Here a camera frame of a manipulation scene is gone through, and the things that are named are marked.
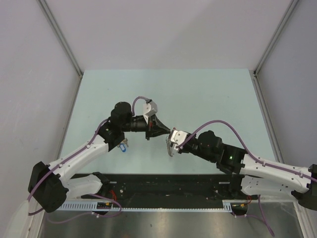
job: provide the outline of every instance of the metal strip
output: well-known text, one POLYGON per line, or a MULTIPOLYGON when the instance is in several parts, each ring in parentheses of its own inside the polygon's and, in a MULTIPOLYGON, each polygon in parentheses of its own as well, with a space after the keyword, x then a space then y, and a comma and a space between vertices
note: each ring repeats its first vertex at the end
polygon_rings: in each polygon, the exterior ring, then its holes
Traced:
POLYGON ((62 31, 60 30, 60 27, 58 26, 53 14, 52 14, 52 11, 50 10, 48 4, 46 3, 46 0, 37 0, 37 2, 39 4, 40 8, 42 9, 43 14, 45 15, 46 19, 48 20, 50 26, 52 27, 52 29, 53 29, 58 41, 60 42, 62 48, 64 49, 65 53, 69 57, 69 59, 73 65, 73 67, 75 68, 78 76, 80 78, 82 78, 83 72, 80 69, 78 62, 77 62, 74 54, 72 53, 72 51, 69 47, 69 44, 67 43, 62 31))
POLYGON ((311 223, 311 218, 308 215, 307 209, 298 205, 297 202, 294 202, 294 207, 297 213, 299 224, 302 228, 304 238, 317 237, 317 234, 314 231, 314 226, 311 223))
POLYGON ((262 116, 264 119, 266 130, 268 132, 269 140, 271 142, 271 146, 273 149, 275 159, 276 159, 276 161, 278 161, 280 163, 284 163, 284 159, 283 159, 283 156, 282 156, 282 153, 281 153, 278 141, 277 141, 277 137, 276 137, 276 134, 275 134, 275 131, 273 128, 271 118, 270 118, 269 113, 268 113, 267 105, 265 103, 261 87, 259 85, 258 78, 254 75, 254 73, 250 72, 250 75, 251 75, 251 79, 252 79, 252 83, 254 86, 256 96, 258 98, 259 106, 260 106, 260 109, 262 112, 262 116))
MULTIPOLYGON (((68 201, 57 209, 57 211, 95 211, 115 212, 119 208, 97 209, 97 203, 101 201, 68 201)), ((232 212, 230 202, 223 202, 223 208, 206 209, 167 209, 167 208, 122 208, 123 212, 232 212)))
POLYGON ((300 2, 300 0, 292 0, 291 3, 289 4, 289 6, 288 6, 288 8, 287 8, 282 20, 280 21, 277 29, 275 30, 272 39, 270 40, 266 50, 264 51, 264 54, 262 55, 258 65, 257 65, 257 67, 255 69, 255 75, 258 75, 258 73, 261 70, 265 60, 269 56, 269 54, 272 51, 273 47, 275 46, 279 36, 281 35, 281 32, 283 31, 285 25, 290 20, 290 17, 294 13, 295 8, 296 8, 296 6, 298 5, 299 2, 300 2))
POLYGON ((57 158, 56 158, 57 160, 60 158, 60 154, 61 154, 61 151, 63 149, 63 145, 64 145, 64 142, 65 142, 67 130, 68 130, 68 127, 69 127, 69 124, 70 124, 71 115, 73 114, 73 111, 74 111, 74 107, 75 107, 75 103, 76 103, 76 100, 77 100, 79 88, 80 88, 80 85, 81 85, 81 81, 82 81, 82 78, 79 79, 78 84, 76 85, 75 97, 74 97, 74 99, 72 101, 72 105, 71 105, 71 109, 70 109, 69 115, 67 116, 67 123, 66 123, 66 126, 65 126, 65 130, 63 132, 63 138, 62 138, 62 140, 60 142, 60 145, 59 145, 58 154, 57 154, 57 158))

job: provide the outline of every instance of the white wall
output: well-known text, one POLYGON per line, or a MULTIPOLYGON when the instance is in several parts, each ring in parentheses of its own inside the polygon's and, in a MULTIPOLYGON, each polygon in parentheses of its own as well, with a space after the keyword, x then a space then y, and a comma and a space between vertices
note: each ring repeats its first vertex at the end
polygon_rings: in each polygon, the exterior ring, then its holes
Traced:
POLYGON ((0 1, 0 237, 32 167, 56 158, 78 76, 35 0, 0 1))
POLYGON ((316 12, 316 0, 299 3, 259 73, 283 158, 297 166, 317 164, 316 12))
POLYGON ((255 69, 291 0, 47 0, 84 69, 255 69))

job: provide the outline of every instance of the light blue table surface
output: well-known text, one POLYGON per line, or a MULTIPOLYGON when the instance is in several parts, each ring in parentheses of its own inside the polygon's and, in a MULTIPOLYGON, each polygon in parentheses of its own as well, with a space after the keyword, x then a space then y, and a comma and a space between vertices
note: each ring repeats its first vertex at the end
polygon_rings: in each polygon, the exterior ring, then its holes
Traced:
MULTIPOLYGON (((84 73, 62 156, 89 140, 98 124, 120 101, 132 104, 137 96, 153 99, 157 117, 168 127, 193 132, 209 120, 230 123, 256 155, 274 161, 264 120, 247 69, 87 70, 84 73)), ((142 100, 136 114, 142 114, 142 100)), ((226 144, 241 147, 222 124, 213 130, 226 144)), ((215 164, 191 154, 169 157, 165 138, 145 139, 127 132, 129 148, 115 148, 82 169, 82 173, 220 174, 215 164)))

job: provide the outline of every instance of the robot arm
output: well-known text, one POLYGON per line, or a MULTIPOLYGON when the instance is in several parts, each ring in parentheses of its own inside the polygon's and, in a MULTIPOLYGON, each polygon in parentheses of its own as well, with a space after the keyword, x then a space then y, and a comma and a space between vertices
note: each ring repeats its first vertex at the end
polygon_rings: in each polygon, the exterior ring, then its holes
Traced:
POLYGON ((246 195, 272 195, 297 199, 303 207, 317 210, 317 165, 294 167, 254 158, 246 149, 227 145, 212 131, 198 138, 174 129, 169 138, 172 151, 191 153, 211 163, 226 174, 244 175, 241 191, 246 195))
POLYGON ((156 104, 147 100, 143 115, 133 117, 130 104, 117 103, 109 119, 100 124, 90 141, 47 166, 43 162, 34 166, 28 187, 28 200, 33 196, 46 212, 53 212, 66 199, 95 194, 102 186, 108 186, 109 180, 100 173, 84 178, 71 178, 99 155, 106 154, 119 145, 125 138, 125 132, 145 132, 147 140, 170 134, 170 130, 156 117, 157 111, 156 104))

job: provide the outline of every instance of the metal frame bar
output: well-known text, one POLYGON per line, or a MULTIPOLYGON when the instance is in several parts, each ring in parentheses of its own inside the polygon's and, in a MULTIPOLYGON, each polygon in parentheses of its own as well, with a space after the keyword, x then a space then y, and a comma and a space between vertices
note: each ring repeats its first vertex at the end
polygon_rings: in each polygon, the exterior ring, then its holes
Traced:
POLYGON ((250 76, 251 76, 251 79, 252 79, 252 83, 253 83, 253 86, 254 86, 254 90, 255 90, 256 96, 258 98, 259 106, 260 106, 261 113, 262 113, 262 116, 263 116, 263 119, 264 119, 264 123, 265 123, 265 126, 266 126, 268 137, 269 137, 269 140, 271 142, 271 146, 272 146, 272 149, 273 149, 273 153, 274 153, 275 159, 276 159, 276 161, 278 161, 280 163, 284 163, 284 159, 283 159, 283 156, 282 156, 279 144, 278 144, 278 140, 277 140, 274 128, 273 128, 272 120, 270 118, 270 115, 269 115, 269 112, 268 112, 268 109, 267 109, 267 105, 265 103, 261 87, 259 85, 258 77, 255 76, 255 74, 253 72, 251 72, 251 71, 250 71, 250 76))
POLYGON ((76 70, 78 76, 80 78, 82 78, 83 76, 83 72, 80 69, 78 62, 73 54, 73 52, 71 51, 69 44, 67 43, 58 23, 56 22, 52 11, 50 10, 46 0, 37 0, 41 10, 43 11, 44 16, 46 17, 47 21, 49 22, 50 26, 52 27, 58 41, 60 42, 62 48, 64 49, 66 55, 68 56, 68 58, 70 59, 74 69, 76 70))
POLYGON ((275 30, 274 34, 273 34, 273 37, 272 39, 270 40, 266 50, 264 51, 258 65, 256 66, 255 70, 254 70, 254 73, 255 75, 257 76, 259 71, 261 70, 265 60, 267 59, 267 57, 269 56, 269 54, 271 53, 271 51, 273 50, 277 40, 279 39, 285 25, 288 23, 288 21, 290 20, 290 17, 292 16, 292 14, 294 13, 295 11, 295 8, 296 6, 298 5, 298 3, 300 2, 301 0, 292 0, 291 3, 289 4, 282 20, 280 21, 277 29, 275 30))
POLYGON ((76 103, 77 96, 78 96, 78 92, 79 92, 79 89, 80 89, 81 81, 82 81, 82 77, 80 78, 80 80, 78 81, 78 84, 76 85, 76 92, 75 92, 75 96, 74 96, 74 98, 72 100, 71 109, 70 109, 69 114, 67 116, 67 123, 66 123, 66 126, 65 126, 65 130, 63 132, 63 137, 62 137, 62 140, 60 142, 60 145, 58 146, 58 154, 57 154, 57 157, 56 157, 57 160, 60 158, 61 151, 63 149, 63 145, 64 145, 64 142, 65 142, 65 138, 66 138, 67 130, 68 130, 68 127, 69 127, 71 115, 73 114, 75 103, 76 103))

